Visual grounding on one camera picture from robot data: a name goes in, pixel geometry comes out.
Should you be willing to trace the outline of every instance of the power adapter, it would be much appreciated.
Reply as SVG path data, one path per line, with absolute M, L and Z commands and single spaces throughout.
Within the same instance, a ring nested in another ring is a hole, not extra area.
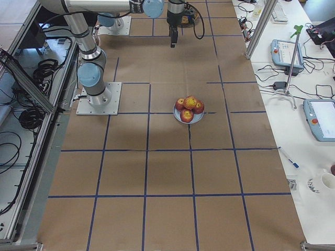
M 273 89 L 274 90 L 285 89 L 286 86 L 287 86 L 287 83 L 285 81 L 278 81 L 278 82 L 274 82 Z
M 285 75 L 288 75 L 288 74 L 289 74 L 289 69 L 290 69 L 290 66 L 286 66 L 286 67 L 285 67 L 285 71 L 284 71 Z M 296 75 L 298 75 L 298 74 L 299 74 L 299 69 L 293 67 L 291 76 L 296 76 Z

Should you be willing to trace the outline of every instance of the red apple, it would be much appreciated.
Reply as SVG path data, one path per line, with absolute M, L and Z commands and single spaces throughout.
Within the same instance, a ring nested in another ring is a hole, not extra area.
M 184 107 L 186 109 L 193 109 L 197 105 L 197 99 L 194 96 L 188 96 L 184 100 Z
M 190 123 L 193 119 L 193 112 L 189 109 L 183 109 L 181 112 L 180 112 L 180 119 L 185 122 L 185 123 Z
M 175 108 L 176 108 L 178 111 L 181 111 L 181 110 L 184 109 L 184 100 L 185 100 L 185 98 L 179 98 L 179 99 L 176 101 Z
M 193 110 L 194 114 L 200 114 L 200 113 L 204 112 L 205 105 L 201 100 L 198 99 L 197 104 L 195 105 L 195 107 L 192 110 Z

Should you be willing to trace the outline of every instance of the keyboard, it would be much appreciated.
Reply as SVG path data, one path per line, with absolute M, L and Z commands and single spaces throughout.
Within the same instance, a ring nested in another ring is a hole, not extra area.
M 277 2 L 276 6 L 272 11 L 272 18 L 275 24 L 286 24 L 288 23 L 287 15 L 283 10 L 283 6 L 280 2 Z

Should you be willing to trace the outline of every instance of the white table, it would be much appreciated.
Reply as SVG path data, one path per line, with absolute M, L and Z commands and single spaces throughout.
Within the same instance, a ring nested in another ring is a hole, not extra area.
M 260 42 L 251 57 L 252 66 L 255 73 L 260 78 L 265 79 L 274 72 L 260 73 L 257 69 L 267 64 L 274 66 L 270 54 L 270 44 L 273 39 L 281 39 L 287 41 L 295 41 L 290 36 L 295 32 L 294 25 L 305 25 L 310 22 L 298 0 L 291 2 L 281 1 L 283 10 L 288 16 L 288 24 L 279 25 L 269 20 Z M 233 0 L 234 5 L 238 5 L 240 1 Z M 243 4 L 243 7 L 252 9 L 249 4 Z M 235 7 L 237 17 L 245 16 Z M 309 39 L 305 27 L 300 35 L 300 44 Z M 306 44 L 307 55 L 316 58 L 333 58 L 326 47 L 320 50 L 318 45 L 314 45 L 312 40 Z M 335 91 L 335 82 L 333 80 L 333 64 L 325 64 L 322 71 L 314 71 L 307 74 L 306 70 L 296 77 L 292 77 L 291 84 L 296 85 L 308 93 L 315 93 L 315 85 L 331 85 Z M 275 81 L 287 81 L 287 75 L 280 73 L 276 77 L 270 78 L 266 82 L 258 80 L 258 84 L 262 86 L 272 85 Z M 273 91 L 272 88 L 260 88 L 261 90 Z M 312 99 L 316 96 L 306 95 L 290 87 L 290 93 L 294 96 Z M 330 95 L 328 87 L 319 88 L 321 94 Z M 292 191 L 296 210 L 303 228 L 306 241 L 311 244 L 335 244 L 335 193 L 316 194 L 309 190 L 307 181 L 315 177 L 325 168 L 330 172 L 331 165 L 335 164 L 335 142 L 318 142 L 312 135 L 310 128 L 306 122 L 303 111 L 303 100 L 295 99 L 297 109 L 293 108 L 293 100 L 287 96 L 273 96 L 271 93 L 261 92 L 265 104 L 266 112 L 274 133 L 277 146 L 281 146 L 287 154 L 299 164 L 300 168 L 295 168 L 291 162 L 281 154 L 281 160 L 287 178 L 296 179 L 297 190 Z

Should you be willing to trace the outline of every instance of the white plate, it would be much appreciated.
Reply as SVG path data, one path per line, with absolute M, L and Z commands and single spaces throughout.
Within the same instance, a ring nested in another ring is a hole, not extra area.
M 184 123 L 184 124 L 194 124 L 195 122 L 198 122 L 203 116 L 204 116 L 204 112 L 200 113 L 200 114 L 194 114 L 193 116 L 193 119 L 191 120 L 191 122 L 187 123 L 187 122 L 183 122 L 181 119 L 180 119 L 180 111 L 178 111 L 176 109 L 176 106 L 173 106 L 173 115 L 174 117 L 180 121 L 181 123 Z

